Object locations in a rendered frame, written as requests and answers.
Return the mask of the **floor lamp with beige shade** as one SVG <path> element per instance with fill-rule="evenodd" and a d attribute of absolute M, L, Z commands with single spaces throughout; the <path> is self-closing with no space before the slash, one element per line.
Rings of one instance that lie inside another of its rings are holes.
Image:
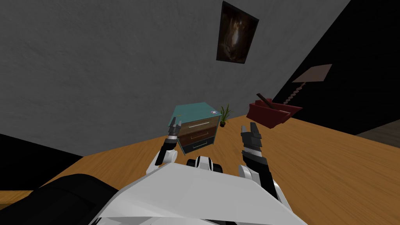
<path fill-rule="evenodd" d="M 283 105 L 287 105 L 294 96 L 296 96 L 303 86 L 308 82 L 323 82 L 331 69 L 332 64 L 324 64 L 319 66 L 313 66 L 307 69 L 299 77 L 297 77 L 292 83 L 299 83 L 300 85 L 293 91 L 290 96 L 283 102 Z"/>

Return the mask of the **black drawer front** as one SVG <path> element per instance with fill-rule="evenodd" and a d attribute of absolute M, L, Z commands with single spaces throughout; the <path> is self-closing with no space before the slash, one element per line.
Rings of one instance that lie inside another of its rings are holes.
<path fill-rule="evenodd" d="M 208 142 L 208 144 L 202 146 L 201 148 L 213 144 L 213 143 L 214 143 L 214 139 L 215 139 L 215 136 L 212 136 L 212 137 L 210 137 L 210 138 L 204 139 L 204 140 L 206 140 L 206 141 Z M 191 144 L 188 144 L 188 145 L 186 145 L 186 146 L 183 146 L 183 147 L 182 147 L 183 153 L 184 153 L 184 154 L 187 154 L 187 153 L 189 153 L 189 152 L 193 152 L 193 151 L 196 151 L 196 150 L 200 149 L 200 148 L 193 148 L 193 144 L 194 144 L 194 143 L 191 143 Z"/>

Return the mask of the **teal drawer cabinet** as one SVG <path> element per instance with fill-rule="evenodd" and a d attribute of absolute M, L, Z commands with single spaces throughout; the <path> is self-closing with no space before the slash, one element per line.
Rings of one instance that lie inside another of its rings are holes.
<path fill-rule="evenodd" d="M 168 125 L 170 125 L 171 120 L 173 117 L 176 117 L 176 123 L 179 123 L 180 121 L 182 123 L 187 123 L 195 120 L 201 120 L 201 119 L 206 119 L 214 116 L 219 116 L 219 121 L 217 123 L 217 129 L 218 126 L 220 125 L 220 118 L 221 118 L 221 113 L 217 110 L 215 110 L 213 107 L 208 105 L 205 102 L 200 102 L 200 103 L 194 103 L 194 104 L 188 104 L 188 105 L 178 105 L 175 107 L 174 112 L 170 118 L 170 121 L 168 122 Z M 179 139 L 178 139 L 178 144 L 180 148 L 182 149 L 183 146 L 180 145 Z"/>

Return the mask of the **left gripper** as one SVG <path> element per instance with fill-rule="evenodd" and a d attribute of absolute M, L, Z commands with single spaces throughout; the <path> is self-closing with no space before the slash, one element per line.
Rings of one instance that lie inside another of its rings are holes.
<path fill-rule="evenodd" d="M 176 124 L 176 117 L 173 117 L 168 130 L 168 139 L 177 140 L 177 136 L 180 132 L 182 122 Z"/>

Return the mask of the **dark brown drawer front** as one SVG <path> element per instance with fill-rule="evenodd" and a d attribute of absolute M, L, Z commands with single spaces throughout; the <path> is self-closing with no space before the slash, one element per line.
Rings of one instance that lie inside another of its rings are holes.
<path fill-rule="evenodd" d="M 194 143 L 194 142 L 197 142 L 197 141 L 201 141 L 201 140 L 210 138 L 212 136 L 215 136 L 216 130 L 217 130 L 217 126 L 214 126 L 214 127 L 210 127 L 210 128 L 207 128 L 207 129 L 203 129 L 203 130 L 200 130 L 200 131 L 195 131 L 195 132 L 191 132 L 191 133 L 179 136 L 178 137 L 179 143 L 180 143 L 181 146 L 186 146 L 188 144 L 191 144 L 191 143 Z M 198 139 L 191 139 L 190 138 L 191 135 L 195 135 L 198 132 L 201 133 L 201 132 L 206 132 L 206 131 L 209 132 L 209 134 L 207 136 L 203 136 L 203 137 L 198 138 Z"/>

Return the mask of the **small green potted plant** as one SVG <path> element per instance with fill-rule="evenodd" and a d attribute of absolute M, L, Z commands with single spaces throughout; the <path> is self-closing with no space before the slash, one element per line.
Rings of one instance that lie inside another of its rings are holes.
<path fill-rule="evenodd" d="M 228 117 L 233 111 L 230 109 L 230 105 L 228 104 L 226 108 L 221 107 L 221 118 L 220 118 L 220 127 L 224 127 L 228 122 Z"/>

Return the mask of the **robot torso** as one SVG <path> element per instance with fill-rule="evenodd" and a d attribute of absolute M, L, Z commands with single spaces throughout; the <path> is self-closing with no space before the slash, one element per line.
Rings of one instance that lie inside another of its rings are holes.
<path fill-rule="evenodd" d="M 201 157 L 194 166 L 167 163 L 119 190 L 91 225 L 307 225 L 260 176 L 239 165 L 239 176 L 211 170 Z"/>

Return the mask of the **dark framed wall picture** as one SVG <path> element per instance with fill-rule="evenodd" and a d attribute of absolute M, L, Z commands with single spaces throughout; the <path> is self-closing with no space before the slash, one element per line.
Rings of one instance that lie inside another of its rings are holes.
<path fill-rule="evenodd" d="M 216 60 L 244 64 L 258 24 L 259 19 L 223 1 Z"/>

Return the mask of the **light brown drawer front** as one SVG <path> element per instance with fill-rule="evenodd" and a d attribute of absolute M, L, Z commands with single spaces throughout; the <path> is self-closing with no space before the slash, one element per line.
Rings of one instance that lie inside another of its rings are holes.
<path fill-rule="evenodd" d="M 205 123 L 207 121 L 210 122 L 207 125 L 188 128 L 188 126 L 190 126 L 190 125 Z M 201 120 L 195 120 L 195 121 L 191 121 L 191 122 L 187 122 L 187 123 L 182 123 L 181 129 L 180 129 L 180 132 L 179 132 L 178 136 L 182 136 L 182 135 L 185 135 L 185 134 L 188 134 L 188 133 L 191 133 L 191 132 L 200 131 L 200 130 L 203 130 L 203 129 L 214 127 L 214 126 L 217 125 L 218 121 L 219 121 L 219 116 L 214 116 L 214 117 L 210 117 L 210 118 L 206 118 L 206 119 L 201 119 Z"/>

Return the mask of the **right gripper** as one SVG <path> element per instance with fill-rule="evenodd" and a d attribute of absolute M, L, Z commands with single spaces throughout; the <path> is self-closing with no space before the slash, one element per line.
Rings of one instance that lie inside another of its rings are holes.
<path fill-rule="evenodd" d="M 246 126 L 241 127 L 241 140 L 245 148 L 261 152 L 261 134 L 254 122 L 250 122 L 250 132 L 247 131 Z"/>

